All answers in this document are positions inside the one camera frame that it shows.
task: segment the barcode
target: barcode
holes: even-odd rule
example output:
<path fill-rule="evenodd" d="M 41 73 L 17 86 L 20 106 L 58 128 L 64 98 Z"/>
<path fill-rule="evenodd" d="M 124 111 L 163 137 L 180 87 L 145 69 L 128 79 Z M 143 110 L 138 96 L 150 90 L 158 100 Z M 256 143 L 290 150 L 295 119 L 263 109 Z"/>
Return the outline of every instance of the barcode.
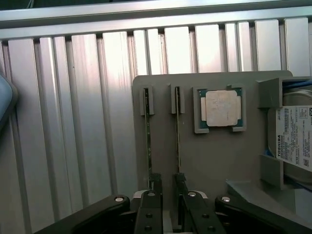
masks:
<path fill-rule="evenodd" d="M 287 108 L 284 110 L 284 119 L 285 119 L 285 122 L 284 122 L 284 132 L 286 134 L 288 134 L 288 129 L 289 129 L 289 110 Z"/>
<path fill-rule="evenodd" d="M 303 165 L 305 165 L 305 166 L 309 166 L 309 160 L 307 160 L 307 159 L 303 159 Z"/>
<path fill-rule="evenodd" d="M 289 161 L 289 144 L 285 143 L 283 135 L 281 135 L 281 158 Z"/>

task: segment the hard drive label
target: hard drive label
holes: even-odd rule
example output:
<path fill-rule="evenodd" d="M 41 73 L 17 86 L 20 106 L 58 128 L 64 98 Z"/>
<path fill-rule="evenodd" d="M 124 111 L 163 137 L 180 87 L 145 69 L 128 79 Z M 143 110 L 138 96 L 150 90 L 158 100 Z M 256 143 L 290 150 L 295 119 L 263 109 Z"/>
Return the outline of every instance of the hard drive label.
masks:
<path fill-rule="evenodd" d="M 312 172 L 312 106 L 276 110 L 276 157 Z"/>

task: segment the corrugated metal panel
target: corrugated metal panel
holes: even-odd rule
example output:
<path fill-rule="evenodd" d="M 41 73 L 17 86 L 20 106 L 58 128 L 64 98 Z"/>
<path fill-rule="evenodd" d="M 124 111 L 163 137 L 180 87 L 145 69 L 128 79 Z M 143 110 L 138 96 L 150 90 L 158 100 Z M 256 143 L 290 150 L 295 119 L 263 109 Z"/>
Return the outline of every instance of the corrugated metal panel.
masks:
<path fill-rule="evenodd" d="M 1 136 L 0 173 L 11 181 L 0 177 L 10 188 L 0 206 L 9 209 L 10 195 L 15 205 L 0 211 L 2 233 L 29 232 L 29 224 L 36 231 L 111 193 L 138 189 L 135 76 L 281 68 L 309 75 L 308 20 L 284 22 L 5 41 L 0 71 L 12 77 L 20 99 Z"/>

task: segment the metal screw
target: metal screw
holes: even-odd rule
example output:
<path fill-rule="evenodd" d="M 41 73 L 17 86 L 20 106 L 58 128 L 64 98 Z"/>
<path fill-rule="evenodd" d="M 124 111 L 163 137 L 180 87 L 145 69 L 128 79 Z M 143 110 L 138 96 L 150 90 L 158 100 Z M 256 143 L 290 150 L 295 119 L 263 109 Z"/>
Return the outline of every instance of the metal screw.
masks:
<path fill-rule="evenodd" d="M 222 198 L 222 201 L 225 201 L 225 202 L 230 202 L 230 198 L 229 198 L 229 197 L 227 197 L 227 196 L 224 196 L 224 197 Z"/>
<path fill-rule="evenodd" d="M 196 196 L 196 193 L 194 193 L 194 192 L 189 192 L 188 195 L 189 195 L 189 196 Z"/>
<path fill-rule="evenodd" d="M 122 197 L 116 197 L 115 201 L 118 201 L 118 202 L 123 201 L 123 198 Z"/>

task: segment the gray mounting plate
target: gray mounting plate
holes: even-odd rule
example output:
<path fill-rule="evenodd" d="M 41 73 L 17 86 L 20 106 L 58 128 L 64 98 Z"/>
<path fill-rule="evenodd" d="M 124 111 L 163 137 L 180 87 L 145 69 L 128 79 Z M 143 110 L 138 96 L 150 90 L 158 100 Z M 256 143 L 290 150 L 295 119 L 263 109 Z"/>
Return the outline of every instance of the gray mounting plate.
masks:
<path fill-rule="evenodd" d="M 173 210 L 173 174 L 177 173 L 176 115 L 172 114 L 172 86 L 184 92 L 185 113 L 180 114 L 181 171 L 189 189 L 206 193 L 208 198 L 226 193 L 226 180 L 260 179 L 259 155 L 266 149 L 266 113 L 259 109 L 259 84 L 284 77 L 289 71 L 206 73 L 139 76 L 133 82 L 134 119 L 138 184 L 147 188 L 148 162 L 144 116 L 140 112 L 140 92 L 152 89 L 154 115 L 150 117 L 153 172 L 161 173 L 164 209 Z M 227 85 L 245 88 L 247 129 L 233 132 L 231 127 L 209 128 L 207 134 L 194 132 L 193 87 L 226 90 Z"/>

